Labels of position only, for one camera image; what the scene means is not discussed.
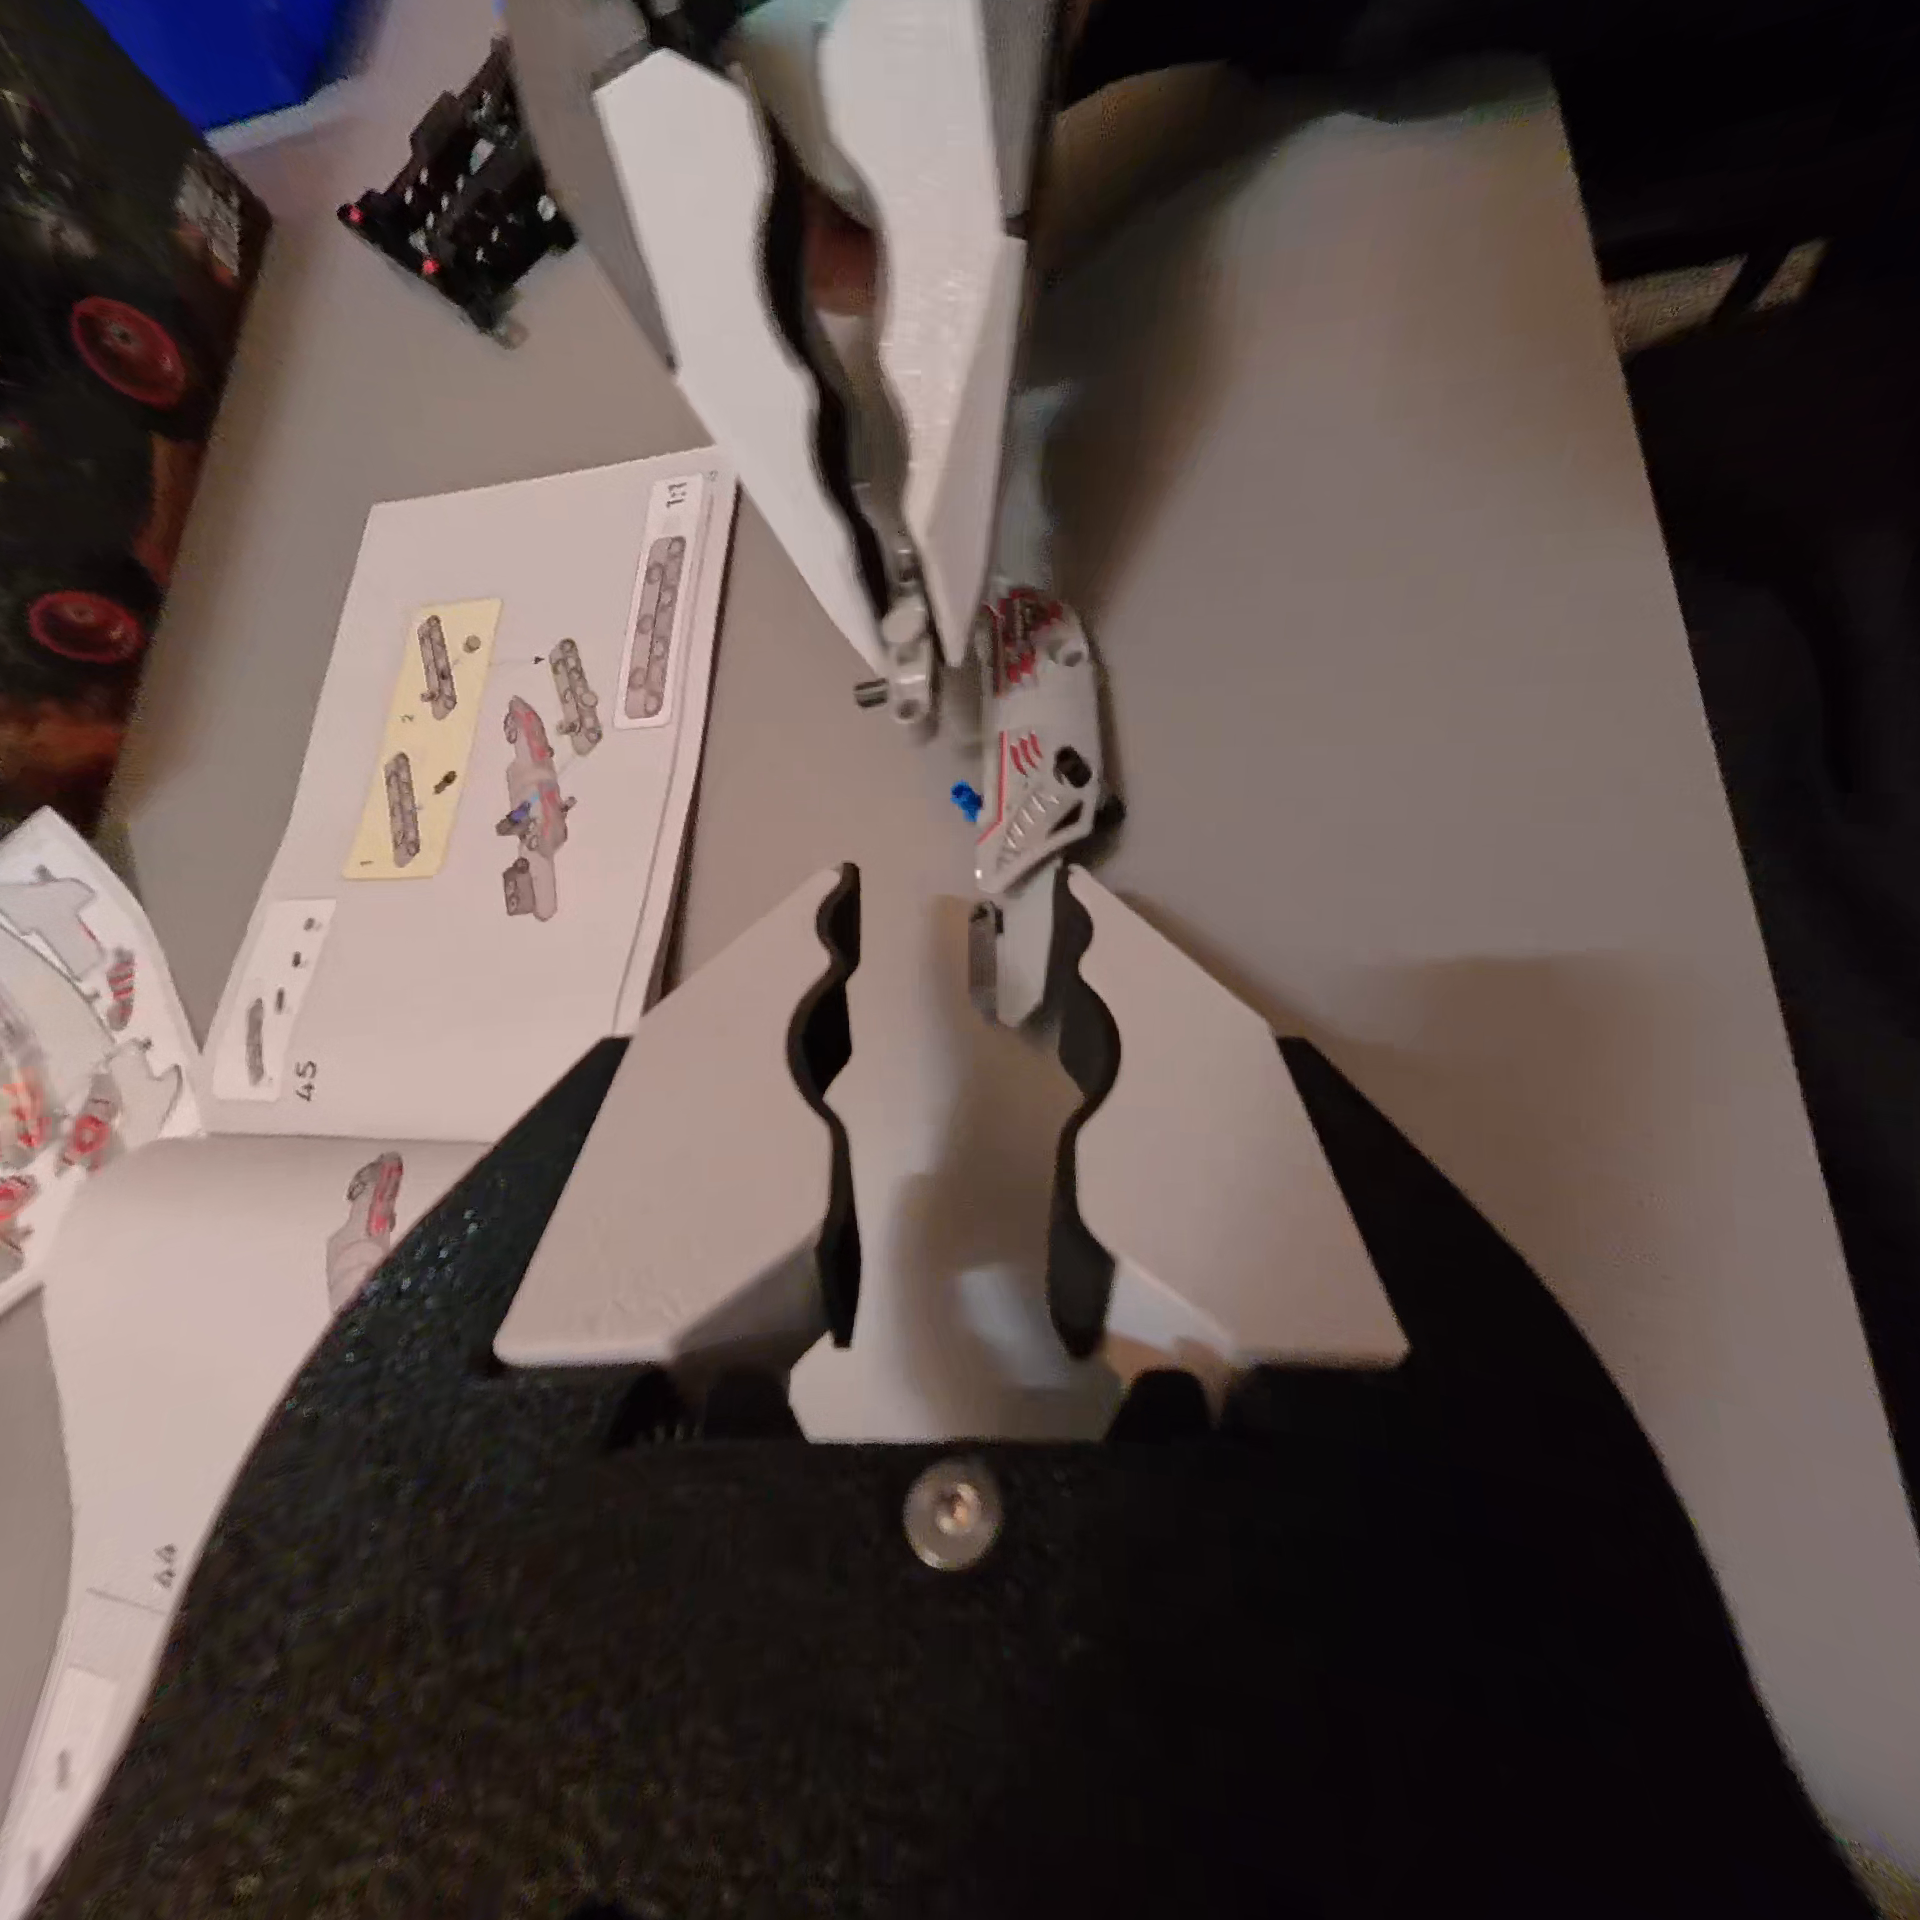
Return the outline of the sticker sheet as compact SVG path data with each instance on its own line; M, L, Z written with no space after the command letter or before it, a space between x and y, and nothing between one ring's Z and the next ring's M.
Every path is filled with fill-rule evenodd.
M201 1050L142 904L40 806L1 842L1 1308L46 1278L86 1181L204 1134Z

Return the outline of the grey red toy car panel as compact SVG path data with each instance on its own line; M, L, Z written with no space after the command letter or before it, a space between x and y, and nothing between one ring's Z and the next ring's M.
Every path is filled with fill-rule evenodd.
M973 829L969 995L1003 1026L1048 989L1054 873L1123 817L1109 771L1105 676L1060 596L1005 586L975 618L982 773L951 800Z

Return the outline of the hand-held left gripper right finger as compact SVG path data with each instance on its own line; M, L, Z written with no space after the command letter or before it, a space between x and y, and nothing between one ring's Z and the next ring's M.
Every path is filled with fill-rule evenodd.
M1110 1370L1392 1370L1407 1356L1280 1038L1086 868L1054 884L1075 1106L1046 1314Z

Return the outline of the open instruction booklet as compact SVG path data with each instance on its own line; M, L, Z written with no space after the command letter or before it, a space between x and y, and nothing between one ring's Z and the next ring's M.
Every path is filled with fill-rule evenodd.
M204 1134L94 1176L5 1310L5 1916L303 1357L653 989L733 517L717 449L372 507Z

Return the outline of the blue plastic bin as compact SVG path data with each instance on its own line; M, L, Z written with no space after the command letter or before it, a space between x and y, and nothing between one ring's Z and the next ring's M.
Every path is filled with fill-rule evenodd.
M201 133L310 102L356 57L369 2L85 2Z

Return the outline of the small grey brick beam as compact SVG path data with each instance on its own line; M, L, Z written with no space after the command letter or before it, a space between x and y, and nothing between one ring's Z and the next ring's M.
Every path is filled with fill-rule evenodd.
M943 646L911 542L896 547L887 570L877 616L879 670L852 685L852 705L864 713L887 713L904 733L928 740L941 718Z

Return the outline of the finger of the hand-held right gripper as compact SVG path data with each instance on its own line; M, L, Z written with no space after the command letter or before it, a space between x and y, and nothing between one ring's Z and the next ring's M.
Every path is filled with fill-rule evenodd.
M804 176L855 499L887 563L916 549L956 662L989 573L1060 8L744 5L724 48Z
M851 474L847 405L807 308L803 170L724 5L511 2L545 180L868 676L891 579Z

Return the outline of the black brick assembly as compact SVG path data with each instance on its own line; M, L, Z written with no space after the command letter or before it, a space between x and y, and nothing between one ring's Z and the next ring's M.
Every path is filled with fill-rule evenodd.
M337 206L337 221L495 346L521 344L521 283L577 232L543 176L504 35L415 121L393 180Z

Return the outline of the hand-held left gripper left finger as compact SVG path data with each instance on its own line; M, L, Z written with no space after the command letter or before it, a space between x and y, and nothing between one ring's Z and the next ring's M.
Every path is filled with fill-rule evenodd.
M852 1341L859 868L808 875L633 1029L494 1333L511 1370L791 1370Z

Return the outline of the black toy set box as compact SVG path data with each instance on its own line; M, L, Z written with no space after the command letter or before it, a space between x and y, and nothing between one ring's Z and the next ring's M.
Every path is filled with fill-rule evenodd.
M85 5L1 5L1 812L111 789L271 214Z

